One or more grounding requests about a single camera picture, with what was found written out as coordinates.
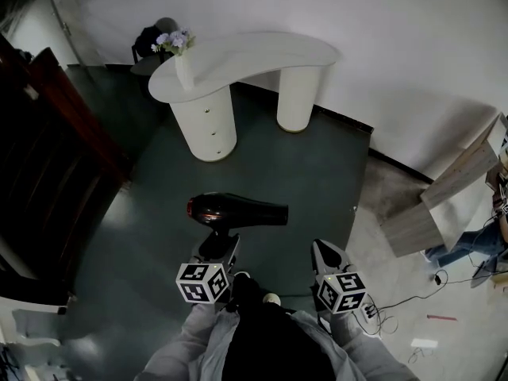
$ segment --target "dark wooden door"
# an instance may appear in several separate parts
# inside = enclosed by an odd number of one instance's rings
[[[0,61],[0,235],[40,278],[71,283],[133,164],[49,48],[26,63],[2,37]]]

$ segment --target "baseboard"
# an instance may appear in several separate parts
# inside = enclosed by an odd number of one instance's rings
[[[118,63],[107,63],[106,64],[107,69],[109,69],[111,71],[117,71],[117,72],[129,72],[131,67],[132,67],[132,65],[124,65],[124,64],[118,64]],[[243,86],[245,89],[257,90],[258,92],[260,92],[260,93],[263,92],[265,94],[273,94],[274,98],[275,98],[275,94],[277,94],[277,92],[274,92],[273,90],[264,89],[263,87],[257,87],[257,86],[251,85],[249,83],[236,82],[236,84]],[[313,112],[313,114],[316,114],[316,113],[324,114],[325,116],[328,116],[328,117],[332,118],[333,120],[336,120],[336,121],[339,121],[340,123],[349,125],[349,126],[353,127],[354,129],[358,129],[359,131],[363,131],[364,133],[367,133],[367,134],[372,134],[372,132],[374,131],[374,127],[371,127],[370,125],[366,125],[366,124],[362,123],[361,121],[357,121],[353,118],[344,116],[343,114],[336,113],[332,110],[325,109],[324,107],[321,107],[321,106],[314,105],[312,112]],[[376,151],[373,148],[368,149],[368,155],[373,156],[374,158],[376,158],[378,160],[382,160],[382,161],[386,162],[387,164],[390,164],[390,165],[400,169],[401,171],[404,171],[406,174],[409,174],[416,179],[420,179],[421,181],[423,181],[425,183],[430,184],[430,183],[434,182],[431,178],[429,178],[426,175],[423,175],[421,172],[415,171],[413,168],[407,167],[406,165],[390,158],[389,156],[385,156],[384,154],[382,154],[379,151]]]
[[[427,175],[422,174],[421,172],[415,171],[413,168],[404,165],[401,162],[390,158],[389,156],[385,156],[383,153],[376,151],[373,148],[368,149],[368,155],[376,158],[377,160],[381,160],[390,164],[401,171],[404,171],[406,174],[413,176],[416,179],[420,179],[422,182],[428,183],[429,185],[434,182],[434,179],[429,178]]]
[[[370,125],[366,125],[361,121],[355,120],[354,118],[344,116],[343,114],[336,113],[321,106],[314,105],[313,112],[323,113],[325,116],[331,117],[334,120],[340,121],[341,123],[350,125],[351,127],[363,131],[367,134],[372,134],[374,131],[374,127],[371,127]]]
[[[105,63],[104,66],[109,71],[115,72],[130,72],[130,68],[133,67],[133,65],[124,65],[120,63]]]

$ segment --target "black cable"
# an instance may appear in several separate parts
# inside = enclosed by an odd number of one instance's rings
[[[379,334],[379,335],[381,336],[381,330],[383,330],[383,325],[384,325],[384,324],[385,324],[385,323],[386,323],[389,319],[395,319],[395,320],[397,320],[397,318],[396,318],[395,316],[393,316],[393,315],[392,315],[392,316],[387,316],[387,315],[386,315],[386,313],[385,313],[385,317],[384,317],[383,319],[381,319],[381,313],[384,313],[384,311],[380,311],[380,310],[378,310],[378,308],[377,308],[377,306],[375,305],[375,302],[374,302],[374,299],[372,298],[372,296],[370,296],[370,295],[368,294],[368,297],[371,299],[371,301],[372,301],[372,306],[374,306],[375,312],[376,312],[376,314],[377,314],[377,316],[378,316],[378,325],[377,325],[377,326],[378,326],[378,328],[377,328],[377,330],[375,331],[375,333],[369,333],[369,332],[368,332],[368,331],[367,331],[367,330],[366,330],[366,329],[365,329],[365,328],[361,325],[360,321],[358,320],[358,317],[355,315],[355,313],[354,313],[354,312],[352,312],[352,315],[353,315],[353,317],[355,318],[356,323],[358,323],[358,326],[359,326],[359,327],[360,327],[360,328],[364,331],[364,333],[365,333],[365,334],[367,334],[367,335],[369,335],[369,336],[376,336],[376,335],[378,335],[378,334]],[[398,329],[398,321],[397,321],[397,326],[395,327],[395,329],[394,329],[394,330],[392,330],[391,332],[387,332],[387,331],[385,330],[385,333],[387,333],[387,334],[394,334],[394,333],[397,331],[397,329]]]
[[[413,354],[411,354],[410,358],[407,359],[408,364],[415,364],[418,361],[418,353],[421,354],[421,357],[425,359],[426,355],[425,352],[421,347],[416,347],[415,350],[413,350]],[[434,354],[433,350],[430,350],[429,356],[432,356]]]
[[[403,303],[406,303],[406,302],[409,302],[413,299],[428,299],[430,298],[431,296],[434,296],[435,294],[437,294],[437,292],[439,292],[440,290],[442,290],[444,287],[446,287],[446,284],[448,283],[448,272],[446,272],[445,270],[439,270],[438,272],[436,272],[435,275],[437,275],[439,272],[444,272],[446,274],[446,281],[443,283],[443,286],[441,288],[439,288],[438,290],[434,291],[432,294],[428,294],[427,296],[420,296],[420,295],[415,295],[415,296],[412,296],[408,299],[404,299],[403,301],[399,302],[399,303],[395,303],[394,305],[389,305],[389,306],[383,306],[381,308],[379,308],[379,310],[385,310],[385,309],[390,309],[390,308],[395,308],[396,306],[399,306],[399,305],[402,305]]]

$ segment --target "gray sleeve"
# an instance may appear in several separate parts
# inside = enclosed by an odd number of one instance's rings
[[[135,381],[187,381],[189,363],[206,351],[215,318],[214,305],[194,305],[182,332],[152,356]]]
[[[363,334],[352,314],[331,315],[329,324],[332,338],[348,353],[367,381],[418,381],[380,339]]]

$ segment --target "flower vase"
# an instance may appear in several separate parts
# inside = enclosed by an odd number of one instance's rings
[[[176,75],[184,90],[191,90],[194,88],[194,76],[192,75],[191,62],[184,52],[182,55],[175,57]]]

